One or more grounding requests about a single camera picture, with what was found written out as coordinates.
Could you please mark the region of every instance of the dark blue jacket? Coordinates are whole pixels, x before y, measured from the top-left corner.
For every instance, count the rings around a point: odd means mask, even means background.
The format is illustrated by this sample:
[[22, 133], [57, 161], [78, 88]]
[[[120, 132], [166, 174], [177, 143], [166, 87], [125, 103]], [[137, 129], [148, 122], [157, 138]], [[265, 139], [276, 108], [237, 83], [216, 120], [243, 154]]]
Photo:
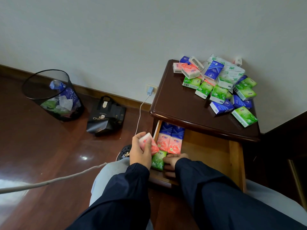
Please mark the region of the dark blue jacket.
[[[175, 173], [200, 229], [307, 229], [200, 161], [179, 159]], [[148, 169], [138, 163], [114, 175], [102, 196], [67, 229], [145, 229], [150, 218], [148, 178]]]

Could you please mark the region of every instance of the person's left arm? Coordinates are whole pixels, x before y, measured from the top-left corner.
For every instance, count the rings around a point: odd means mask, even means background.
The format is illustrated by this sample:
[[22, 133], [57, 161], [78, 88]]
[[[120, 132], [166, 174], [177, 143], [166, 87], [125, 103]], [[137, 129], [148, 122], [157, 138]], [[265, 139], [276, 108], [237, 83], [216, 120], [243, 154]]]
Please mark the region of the person's left arm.
[[130, 166], [114, 175], [98, 198], [67, 229], [145, 229], [150, 218], [147, 182], [151, 142], [143, 152], [138, 144], [144, 132], [132, 139]]

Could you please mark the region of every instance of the trash can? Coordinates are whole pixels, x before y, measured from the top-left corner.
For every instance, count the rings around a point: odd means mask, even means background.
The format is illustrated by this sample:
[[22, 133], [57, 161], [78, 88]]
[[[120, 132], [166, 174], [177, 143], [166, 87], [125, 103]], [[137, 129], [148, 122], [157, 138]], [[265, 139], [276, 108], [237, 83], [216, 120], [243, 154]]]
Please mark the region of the trash can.
[[27, 98], [63, 122], [79, 118], [84, 111], [68, 74], [62, 70], [35, 73], [25, 80], [21, 89]]

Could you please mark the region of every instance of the hand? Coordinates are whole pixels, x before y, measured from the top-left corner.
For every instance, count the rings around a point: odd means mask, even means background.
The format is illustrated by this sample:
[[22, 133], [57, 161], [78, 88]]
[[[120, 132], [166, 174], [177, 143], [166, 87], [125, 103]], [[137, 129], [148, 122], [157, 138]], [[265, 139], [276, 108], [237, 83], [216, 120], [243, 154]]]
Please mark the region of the hand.
[[146, 132], [140, 132], [132, 138], [132, 147], [129, 153], [130, 165], [134, 163], [140, 163], [144, 165], [148, 170], [151, 167], [151, 139], [148, 139], [145, 144], [144, 152], [140, 148], [139, 139], [146, 135]]
[[[169, 165], [164, 165], [164, 169], [175, 171], [176, 162], [180, 158], [189, 158], [189, 156], [186, 153], [183, 153], [183, 154], [168, 154], [166, 157], [163, 158], [163, 161], [166, 164], [169, 164]], [[168, 176], [168, 177], [173, 177], [173, 178], [176, 177], [175, 172], [165, 172], [165, 175]]]

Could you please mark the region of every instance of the open drawer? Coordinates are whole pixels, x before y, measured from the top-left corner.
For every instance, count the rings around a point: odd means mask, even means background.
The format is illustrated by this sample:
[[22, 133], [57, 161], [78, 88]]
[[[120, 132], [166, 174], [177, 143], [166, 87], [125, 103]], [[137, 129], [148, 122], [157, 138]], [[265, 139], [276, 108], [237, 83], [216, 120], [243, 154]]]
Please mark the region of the open drawer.
[[[159, 120], [154, 140], [157, 142], [162, 121]], [[182, 141], [181, 153], [186, 153], [194, 161], [202, 161], [206, 165], [222, 172], [231, 178], [245, 191], [245, 170], [242, 146], [238, 142], [205, 135], [186, 129]], [[150, 170], [149, 181], [171, 188], [178, 185], [176, 179], [168, 178], [165, 172]]]

